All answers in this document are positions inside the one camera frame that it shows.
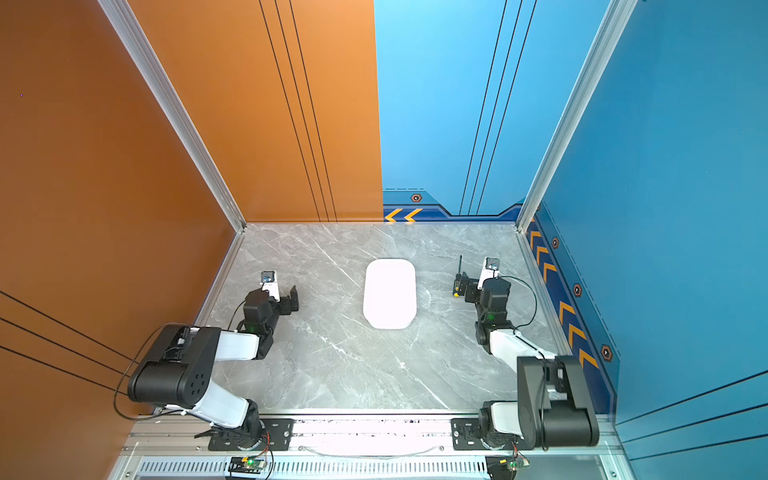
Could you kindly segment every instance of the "black stripe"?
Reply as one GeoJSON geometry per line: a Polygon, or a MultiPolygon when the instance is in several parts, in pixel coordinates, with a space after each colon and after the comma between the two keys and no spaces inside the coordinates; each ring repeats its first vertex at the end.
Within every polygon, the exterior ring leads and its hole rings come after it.
{"type": "Polygon", "coordinates": [[[747,440],[757,440],[757,439],[762,439],[764,437],[768,437],[768,433],[763,433],[763,434],[760,434],[760,435],[754,435],[754,436],[751,436],[751,437],[744,437],[743,439],[726,440],[725,442],[710,443],[709,445],[702,445],[702,446],[699,446],[699,447],[690,447],[688,449],[673,450],[672,452],[654,453],[653,455],[645,455],[643,457],[629,458],[629,461],[633,462],[635,460],[643,460],[645,458],[653,458],[653,457],[661,457],[661,456],[664,456],[664,455],[672,455],[673,453],[690,452],[691,450],[698,450],[698,449],[708,449],[709,447],[717,447],[717,446],[720,446],[720,445],[728,445],[729,443],[746,442],[747,440]]]}
{"type": "Polygon", "coordinates": [[[112,352],[115,352],[115,353],[117,353],[119,356],[121,356],[121,357],[123,357],[123,358],[125,358],[125,359],[127,359],[127,360],[130,360],[130,359],[131,359],[131,358],[130,358],[130,356],[127,356],[127,355],[123,355],[122,353],[118,352],[117,350],[115,350],[115,349],[113,349],[113,348],[111,348],[111,347],[108,347],[108,346],[106,346],[105,344],[103,344],[103,343],[99,342],[99,341],[98,341],[98,340],[96,340],[96,339],[93,339],[93,338],[91,338],[91,337],[90,337],[90,336],[88,336],[88,335],[85,335],[83,332],[80,332],[79,330],[76,330],[76,329],[74,329],[74,328],[70,327],[70,326],[69,326],[69,325],[67,325],[66,323],[64,323],[64,322],[60,322],[60,321],[56,320],[54,317],[52,317],[52,316],[50,316],[50,315],[48,315],[48,314],[45,314],[45,313],[41,312],[40,310],[38,310],[38,309],[34,308],[33,306],[31,306],[31,305],[29,305],[29,304],[27,304],[27,303],[24,303],[24,302],[22,302],[22,301],[21,301],[21,300],[19,300],[18,298],[14,297],[14,296],[11,296],[11,295],[8,295],[6,292],[3,292],[2,290],[0,290],[0,293],[2,293],[3,295],[7,296],[9,299],[13,300],[13,301],[14,301],[14,302],[16,302],[16,303],[19,303],[19,304],[21,304],[21,305],[23,305],[23,306],[26,306],[27,308],[29,308],[29,309],[30,309],[30,310],[32,310],[33,312],[37,312],[37,313],[39,313],[40,315],[43,315],[45,318],[47,318],[47,319],[49,319],[49,320],[53,320],[54,322],[58,323],[59,325],[61,325],[61,326],[63,326],[63,327],[66,327],[66,328],[70,329],[71,331],[73,331],[73,332],[75,332],[75,333],[77,333],[77,334],[79,334],[79,335],[82,335],[82,336],[84,336],[85,338],[89,339],[90,341],[92,341],[92,342],[95,342],[95,343],[98,343],[99,345],[103,346],[105,349],[107,349],[107,350],[110,350],[110,351],[112,351],[112,352]]]}
{"type": "Polygon", "coordinates": [[[528,40],[528,32],[531,30],[531,22],[533,21],[533,14],[536,12],[536,3],[533,2],[533,9],[531,10],[531,17],[528,20],[528,29],[525,30],[525,37],[523,37],[523,46],[520,48],[520,55],[518,56],[518,66],[515,67],[515,75],[512,77],[512,85],[509,87],[509,95],[507,95],[507,104],[504,106],[504,114],[502,115],[502,122],[498,126],[498,132],[496,133],[496,142],[493,144],[493,152],[491,153],[491,160],[488,162],[488,170],[485,172],[485,181],[482,185],[482,192],[480,192],[480,200],[478,200],[478,209],[475,210],[475,215],[480,212],[480,203],[482,202],[482,196],[485,193],[485,185],[488,183],[488,175],[491,173],[491,166],[493,165],[493,157],[496,155],[496,147],[498,146],[498,138],[502,135],[502,127],[504,126],[504,119],[507,116],[507,107],[509,107],[509,99],[512,97],[512,88],[515,88],[515,80],[518,77],[518,70],[520,68],[520,60],[523,58],[523,50],[525,50],[525,41],[528,40]]]}
{"type": "Polygon", "coordinates": [[[502,36],[502,25],[504,24],[504,13],[507,11],[507,1],[504,0],[504,8],[502,9],[502,20],[498,24],[498,34],[496,34],[496,45],[493,46],[493,56],[491,56],[491,69],[488,70],[488,81],[485,82],[485,93],[482,96],[482,106],[480,107],[480,118],[478,119],[478,129],[475,132],[475,142],[472,144],[472,154],[469,156],[469,167],[467,168],[467,179],[464,181],[464,193],[462,194],[462,204],[458,207],[458,214],[462,214],[464,208],[464,197],[467,195],[467,185],[469,185],[469,173],[472,172],[472,158],[475,156],[475,147],[478,144],[478,135],[480,134],[480,123],[482,122],[482,112],[485,110],[485,99],[488,97],[488,86],[491,84],[491,73],[493,73],[493,62],[496,59],[496,49],[498,48],[498,40],[502,36]]]}
{"type": "Polygon", "coordinates": [[[89,357],[89,356],[83,355],[82,353],[79,353],[79,352],[75,352],[75,351],[74,351],[73,349],[71,349],[71,348],[68,348],[68,347],[66,347],[66,346],[63,346],[63,345],[62,345],[62,344],[60,344],[60,343],[56,343],[56,342],[54,342],[54,341],[53,341],[53,340],[51,340],[51,339],[47,339],[47,338],[45,338],[43,335],[40,335],[40,334],[38,334],[38,333],[35,333],[35,332],[31,331],[31,330],[27,330],[26,328],[24,328],[24,327],[23,327],[23,326],[21,326],[21,325],[16,325],[16,324],[15,324],[15,323],[13,323],[12,321],[10,321],[10,320],[6,320],[6,319],[2,318],[1,316],[0,316],[0,320],[2,320],[3,322],[6,322],[6,323],[7,323],[7,324],[9,324],[9,325],[13,325],[13,326],[15,326],[15,327],[16,327],[16,328],[18,328],[18,329],[24,330],[26,333],[31,333],[32,335],[34,335],[34,336],[36,336],[36,337],[38,337],[38,338],[41,338],[41,339],[45,340],[46,342],[50,342],[50,343],[53,343],[53,344],[54,344],[54,345],[56,345],[56,346],[60,346],[62,349],[65,349],[65,350],[67,350],[68,352],[72,352],[72,353],[74,353],[75,355],[79,355],[79,356],[83,357],[84,359],[88,359],[88,360],[91,360],[93,363],[98,363],[99,365],[103,366],[104,368],[106,368],[106,369],[110,369],[110,370],[112,370],[112,371],[113,371],[113,372],[115,372],[115,373],[118,373],[118,374],[120,374],[120,375],[122,375],[122,374],[123,374],[123,372],[121,372],[121,371],[119,371],[119,370],[116,370],[116,369],[113,369],[113,368],[112,368],[112,367],[110,367],[109,365],[105,365],[104,363],[101,363],[101,362],[99,362],[98,360],[94,360],[94,359],[92,359],[92,358],[91,358],[91,357],[89,357]]]}
{"type": "Polygon", "coordinates": [[[270,26],[266,23],[266,14],[264,14],[264,5],[259,0],[259,7],[261,7],[261,16],[264,18],[264,27],[266,27],[266,36],[270,39],[270,46],[272,47],[272,55],[275,57],[275,65],[277,66],[277,74],[280,76],[280,84],[283,86],[283,94],[286,96],[286,104],[288,105],[288,115],[290,115],[290,121],[293,124],[293,133],[296,135],[296,143],[299,144],[299,153],[301,154],[301,161],[304,163],[304,171],[306,172],[306,182],[310,185],[310,193],[312,194],[312,202],[315,204],[315,211],[317,212],[317,221],[322,222],[320,219],[320,210],[317,208],[317,200],[315,200],[315,191],[312,189],[312,181],[310,180],[310,171],[306,167],[306,160],[304,159],[304,150],[301,148],[301,141],[299,140],[299,131],[296,129],[296,122],[293,120],[293,112],[290,110],[290,102],[288,101],[288,91],[286,90],[285,82],[283,82],[283,74],[280,72],[280,64],[277,62],[277,53],[275,52],[275,45],[272,43],[272,35],[270,34],[270,26]]]}
{"type": "Polygon", "coordinates": [[[306,125],[306,115],[304,114],[304,105],[301,103],[301,94],[299,93],[299,83],[296,81],[296,72],[293,70],[293,61],[290,59],[290,50],[288,49],[288,40],[286,39],[286,31],[283,28],[283,19],[280,17],[280,7],[277,6],[277,0],[275,0],[275,9],[277,10],[277,21],[280,23],[280,31],[283,33],[283,43],[286,46],[286,55],[288,55],[288,65],[290,66],[290,74],[293,76],[293,86],[296,88],[296,97],[299,99],[299,109],[301,110],[301,118],[304,120],[304,131],[306,132],[306,141],[310,144],[310,153],[312,154],[312,163],[315,164],[315,175],[317,176],[317,186],[320,188],[320,197],[323,199],[323,208],[326,211],[326,220],[330,221],[328,216],[328,205],[326,204],[326,195],[323,193],[323,184],[320,182],[320,172],[317,169],[317,161],[315,160],[315,149],[312,147],[312,138],[310,138],[310,128],[306,125]]]}
{"type": "Polygon", "coordinates": [[[333,218],[338,222],[339,218],[336,215],[336,202],[333,200],[333,189],[331,188],[331,179],[328,176],[328,166],[326,165],[326,154],[323,151],[323,138],[320,137],[320,127],[317,124],[317,113],[315,112],[315,102],[312,100],[312,90],[310,89],[310,78],[306,74],[306,64],[304,64],[304,53],[301,50],[301,41],[299,40],[299,28],[296,26],[296,16],[293,14],[293,2],[288,0],[290,5],[290,14],[293,17],[293,29],[296,31],[296,42],[299,44],[299,55],[301,55],[301,65],[304,69],[304,79],[306,80],[306,90],[310,94],[310,107],[312,107],[312,116],[315,119],[315,129],[317,129],[317,140],[320,145],[320,156],[323,159],[323,169],[326,171],[326,180],[328,181],[328,193],[331,197],[331,207],[333,207],[333,218]]]}
{"type": "Polygon", "coordinates": [[[103,385],[103,384],[101,384],[101,383],[99,383],[99,382],[94,382],[94,381],[93,381],[93,380],[91,380],[91,379],[86,379],[84,376],[79,376],[77,373],[72,373],[72,372],[69,372],[68,370],[60,369],[60,368],[58,368],[57,366],[53,366],[53,365],[51,365],[50,363],[46,363],[46,362],[43,362],[42,360],[38,360],[38,359],[36,359],[36,358],[32,358],[32,357],[30,357],[30,356],[28,356],[28,355],[25,355],[25,354],[23,354],[23,353],[19,353],[19,352],[17,352],[16,350],[11,350],[11,349],[9,349],[7,346],[2,346],[2,345],[0,345],[0,349],[6,350],[6,351],[8,351],[8,352],[10,352],[10,353],[15,353],[15,354],[16,354],[16,355],[18,355],[18,356],[23,356],[24,358],[26,358],[26,359],[29,359],[29,360],[31,360],[31,361],[33,361],[33,362],[37,362],[37,363],[40,363],[40,364],[42,364],[42,365],[45,365],[45,366],[49,366],[49,367],[51,367],[51,368],[52,368],[52,369],[54,369],[54,370],[58,370],[59,372],[64,372],[64,373],[67,373],[67,374],[69,374],[69,375],[72,375],[72,376],[74,376],[74,377],[77,377],[77,378],[79,378],[80,380],[85,380],[86,382],[90,382],[90,383],[93,383],[94,385],[98,385],[98,386],[100,386],[100,387],[104,387],[104,388],[106,388],[107,390],[109,390],[110,392],[114,392],[114,389],[113,389],[113,388],[111,388],[111,387],[108,387],[108,386],[106,386],[106,385],[103,385]]]}
{"type": "Polygon", "coordinates": [[[645,412],[644,414],[638,415],[636,417],[632,417],[631,419],[622,420],[621,422],[617,423],[616,425],[621,425],[623,423],[631,422],[632,420],[637,420],[639,418],[645,417],[646,415],[650,415],[651,413],[660,412],[661,410],[668,409],[670,407],[674,407],[675,405],[680,405],[681,403],[685,403],[685,402],[687,402],[689,400],[693,400],[693,399],[697,399],[697,398],[699,398],[701,396],[709,395],[710,393],[716,392],[717,390],[726,389],[726,388],[728,388],[730,386],[736,385],[737,383],[746,382],[747,380],[751,380],[751,379],[754,379],[754,378],[759,377],[761,375],[765,375],[766,373],[768,373],[768,370],[763,370],[760,373],[755,373],[754,375],[750,375],[750,376],[744,377],[741,380],[737,380],[736,382],[727,383],[726,385],[719,386],[719,387],[717,387],[715,389],[707,390],[706,392],[699,393],[698,395],[694,395],[694,396],[688,397],[687,399],[682,399],[679,402],[671,403],[671,404],[669,404],[667,406],[663,406],[663,407],[660,407],[658,409],[651,410],[650,412],[645,412]]]}
{"type": "Polygon", "coordinates": [[[654,435],[661,435],[662,433],[672,432],[673,430],[684,429],[686,427],[690,427],[690,426],[693,426],[693,425],[699,425],[700,423],[710,422],[712,420],[724,419],[725,417],[730,417],[731,415],[737,415],[739,413],[744,413],[744,412],[749,412],[751,410],[761,409],[761,408],[763,408],[765,406],[768,406],[768,403],[764,403],[762,405],[755,405],[755,406],[752,406],[752,407],[749,407],[749,408],[746,408],[746,409],[737,410],[737,411],[731,412],[731,413],[724,413],[722,415],[710,417],[710,418],[705,419],[705,420],[699,420],[697,422],[688,423],[686,425],[680,425],[679,427],[673,427],[671,429],[662,430],[661,432],[649,433],[648,435],[643,435],[641,437],[637,437],[636,439],[626,440],[626,441],[622,440],[621,443],[629,443],[629,442],[634,442],[635,440],[647,439],[648,437],[652,437],[654,435]]]}
{"type": "Polygon", "coordinates": [[[491,112],[491,121],[488,123],[488,132],[485,134],[485,144],[482,148],[482,155],[480,155],[480,165],[478,166],[478,176],[475,178],[475,186],[472,188],[472,198],[469,200],[469,209],[467,214],[472,211],[472,202],[475,201],[475,192],[478,188],[478,180],[480,180],[480,172],[482,170],[482,161],[485,157],[485,149],[488,148],[488,139],[491,137],[491,128],[493,127],[493,118],[496,115],[496,107],[498,106],[498,97],[502,93],[502,85],[504,84],[504,74],[507,72],[507,62],[509,62],[509,52],[512,50],[512,42],[515,41],[515,32],[518,30],[518,20],[520,19],[520,11],[523,8],[523,2],[520,1],[518,7],[518,16],[515,18],[515,26],[512,29],[512,37],[509,39],[509,48],[507,48],[507,58],[504,60],[504,68],[502,69],[502,79],[498,82],[498,91],[496,91],[496,101],[493,103],[493,111],[491,112]]]}

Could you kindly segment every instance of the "blue wall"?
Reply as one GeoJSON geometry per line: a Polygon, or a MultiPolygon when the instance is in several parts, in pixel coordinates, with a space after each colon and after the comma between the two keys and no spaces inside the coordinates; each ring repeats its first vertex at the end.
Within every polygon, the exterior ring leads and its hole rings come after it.
{"type": "Polygon", "coordinates": [[[451,214],[475,214],[478,209],[480,214],[498,214],[528,193],[608,0],[541,0],[531,20],[534,3],[509,0],[504,10],[502,0],[375,1],[385,189],[425,190],[451,214]],[[520,56],[529,20],[531,28],[520,56]],[[488,98],[467,180],[487,84],[488,98]]]}
{"type": "Polygon", "coordinates": [[[768,369],[766,24],[766,2],[638,2],[545,195],[641,480],[768,475],[765,438],[701,448],[768,432],[768,374],[698,396],[768,369]]]}

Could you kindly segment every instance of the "hexagon symbol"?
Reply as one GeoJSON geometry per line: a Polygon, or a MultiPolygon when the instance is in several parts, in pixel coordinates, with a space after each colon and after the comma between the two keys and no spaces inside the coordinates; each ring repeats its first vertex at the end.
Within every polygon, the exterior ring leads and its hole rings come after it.
{"type": "Polygon", "coordinates": [[[600,349],[600,352],[603,354],[603,360],[606,362],[610,362],[614,359],[614,353],[611,350],[610,346],[603,345],[603,347],[600,349]]]}

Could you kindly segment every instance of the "small black object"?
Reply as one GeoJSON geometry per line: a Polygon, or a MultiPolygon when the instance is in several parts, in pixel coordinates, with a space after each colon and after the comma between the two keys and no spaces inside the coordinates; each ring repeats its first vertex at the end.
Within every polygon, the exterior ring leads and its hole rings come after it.
{"type": "Polygon", "coordinates": [[[261,360],[274,344],[273,334],[280,315],[290,315],[291,312],[298,310],[299,293],[295,285],[290,290],[290,296],[280,297],[279,302],[266,290],[254,290],[245,297],[245,305],[243,305],[245,319],[237,324],[237,332],[252,333],[259,337],[256,359],[261,360]]]}
{"type": "MultiPolygon", "coordinates": [[[[260,440],[270,434],[270,450],[275,452],[287,452],[290,447],[290,440],[293,437],[293,419],[260,419],[262,427],[260,440]]],[[[212,452],[226,452],[238,450],[236,445],[227,445],[227,439],[213,436],[208,444],[208,450],[212,452]]],[[[254,444],[250,451],[259,452],[265,447],[264,441],[254,444]]]]}
{"type": "Polygon", "coordinates": [[[191,409],[203,398],[214,368],[221,329],[166,326],[128,381],[128,398],[191,409]]]}
{"type": "Polygon", "coordinates": [[[462,295],[459,290],[462,288],[462,256],[458,256],[458,273],[456,274],[456,280],[453,280],[453,294],[456,296],[462,295]]]}
{"type": "MultiPolygon", "coordinates": [[[[451,419],[453,449],[459,451],[490,450],[487,445],[483,445],[481,424],[482,420],[478,418],[451,419]]],[[[511,439],[509,439],[509,450],[512,450],[511,439]]]]}
{"type": "Polygon", "coordinates": [[[220,452],[256,449],[258,444],[262,442],[261,437],[263,435],[265,435],[264,424],[259,419],[259,407],[253,400],[248,400],[248,411],[241,426],[227,429],[215,425],[205,432],[198,433],[194,438],[210,437],[208,449],[220,452]]]}
{"type": "Polygon", "coordinates": [[[290,289],[290,296],[281,296],[280,302],[280,315],[290,315],[291,312],[299,311],[299,292],[296,291],[296,285],[290,289]]]}
{"type": "Polygon", "coordinates": [[[485,457],[485,464],[488,466],[488,476],[491,480],[513,480],[517,475],[517,470],[509,468],[509,462],[514,461],[515,457],[485,457]]]}

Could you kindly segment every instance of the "orange wall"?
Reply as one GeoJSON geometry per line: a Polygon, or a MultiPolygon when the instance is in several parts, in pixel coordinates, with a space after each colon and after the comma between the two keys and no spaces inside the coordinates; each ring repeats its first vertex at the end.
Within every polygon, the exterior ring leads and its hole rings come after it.
{"type": "Polygon", "coordinates": [[[109,347],[0,296],[2,476],[103,478],[115,370],[195,319],[233,231],[95,0],[3,2],[0,65],[0,290],[109,347]]]}
{"type": "Polygon", "coordinates": [[[130,4],[246,220],[381,221],[372,0],[130,4]]]}

